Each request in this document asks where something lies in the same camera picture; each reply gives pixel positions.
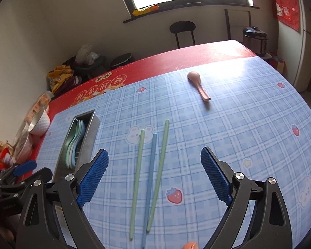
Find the left hand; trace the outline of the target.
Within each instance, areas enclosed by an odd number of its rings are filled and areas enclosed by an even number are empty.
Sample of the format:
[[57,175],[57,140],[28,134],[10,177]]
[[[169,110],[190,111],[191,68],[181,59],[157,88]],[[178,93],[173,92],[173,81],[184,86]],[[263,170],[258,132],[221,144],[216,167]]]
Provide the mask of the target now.
[[0,234],[3,237],[3,239],[6,240],[7,242],[14,241],[14,235],[9,229],[0,226]]

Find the right hand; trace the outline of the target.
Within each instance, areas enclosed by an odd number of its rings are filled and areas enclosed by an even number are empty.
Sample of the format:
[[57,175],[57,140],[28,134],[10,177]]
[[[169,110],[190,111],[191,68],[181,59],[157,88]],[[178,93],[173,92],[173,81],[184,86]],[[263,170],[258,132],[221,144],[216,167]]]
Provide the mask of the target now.
[[196,242],[188,242],[186,243],[182,249],[198,249],[198,244]]

